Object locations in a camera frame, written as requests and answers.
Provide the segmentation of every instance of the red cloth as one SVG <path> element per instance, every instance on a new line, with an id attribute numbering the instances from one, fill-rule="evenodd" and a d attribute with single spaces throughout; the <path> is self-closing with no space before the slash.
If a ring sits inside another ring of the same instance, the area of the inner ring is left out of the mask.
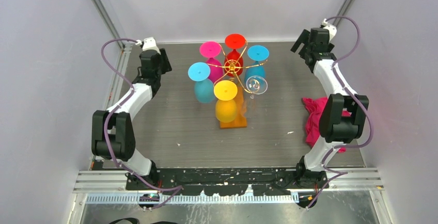
<path id="1" fill-rule="evenodd" d="M 319 138 L 319 119 L 321 118 L 322 112 L 324 110 L 325 104 L 327 103 L 327 97 L 319 98 L 316 100 L 310 98 L 303 98 L 304 106 L 306 110 L 309 112 L 309 119 L 307 119 L 306 123 L 306 143 L 310 145 L 310 147 L 314 147 L 316 141 Z M 343 116 L 350 116 L 348 111 L 342 112 Z M 345 152 L 345 148 L 341 148 L 338 151 L 339 153 Z"/>

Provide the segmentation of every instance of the yellow disc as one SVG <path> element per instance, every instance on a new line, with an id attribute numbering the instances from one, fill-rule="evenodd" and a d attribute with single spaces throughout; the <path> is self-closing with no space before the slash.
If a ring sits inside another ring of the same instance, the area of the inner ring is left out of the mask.
<path id="1" fill-rule="evenodd" d="M 237 95 L 237 86 L 232 81 L 220 81 L 214 86 L 214 95 L 222 101 L 232 100 Z"/>
<path id="2" fill-rule="evenodd" d="M 228 123 L 237 117 L 237 105 L 234 100 L 216 102 L 216 118 L 220 122 Z"/>

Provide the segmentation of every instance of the wood grain surface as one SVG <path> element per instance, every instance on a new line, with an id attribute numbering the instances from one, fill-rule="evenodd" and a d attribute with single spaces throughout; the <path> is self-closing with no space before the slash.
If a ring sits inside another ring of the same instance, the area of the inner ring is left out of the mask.
<path id="1" fill-rule="evenodd" d="M 302 97 L 325 96 L 318 79 L 290 42 L 254 43 L 270 51 L 264 66 L 268 90 L 256 96 L 257 116 L 248 127 L 221 130 L 215 118 L 215 101 L 197 102 L 189 66 L 205 61 L 200 44 L 163 44 L 173 71 L 162 76 L 161 88 L 133 121 L 136 147 L 165 167 L 285 167 L 295 166 L 310 151 L 304 125 L 309 116 Z M 251 60 L 245 55 L 244 60 Z M 140 60 L 130 59 L 126 76 L 133 80 Z M 123 95 L 128 87 L 125 84 Z M 364 166 L 359 150 L 337 154 L 330 166 Z"/>

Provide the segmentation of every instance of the white wall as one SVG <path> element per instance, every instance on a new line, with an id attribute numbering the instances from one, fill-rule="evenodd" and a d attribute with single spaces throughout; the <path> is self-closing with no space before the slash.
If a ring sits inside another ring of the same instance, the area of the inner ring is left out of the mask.
<path id="1" fill-rule="evenodd" d="M 334 15 L 344 0 L 102 0 L 118 30 L 159 42 L 295 40 L 303 27 Z"/>
<path id="2" fill-rule="evenodd" d="M 91 0 L 0 0 L 0 13 L 0 222 L 60 224 L 113 77 L 111 35 Z"/>
<path id="3" fill-rule="evenodd" d="M 355 0 L 348 16 L 362 28 L 362 42 L 340 67 L 350 85 L 368 95 L 376 131 L 362 149 L 364 159 L 378 167 L 397 223 L 436 223 L 436 0 Z M 354 39 L 354 27 L 343 21 L 336 55 Z"/>

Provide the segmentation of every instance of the orange wooden base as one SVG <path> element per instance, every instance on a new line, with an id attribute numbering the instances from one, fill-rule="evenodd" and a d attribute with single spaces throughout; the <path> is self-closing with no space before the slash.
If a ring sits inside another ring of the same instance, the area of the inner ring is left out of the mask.
<path id="1" fill-rule="evenodd" d="M 241 86 L 237 87 L 237 95 L 234 98 L 234 101 L 237 105 L 237 117 L 232 122 L 223 123 L 219 122 L 221 124 L 221 129 L 236 129 L 240 127 L 247 127 L 248 124 L 246 123 L 246 118 L 242 115 L 242 106 L 243 106 L 243 88 Z"/>

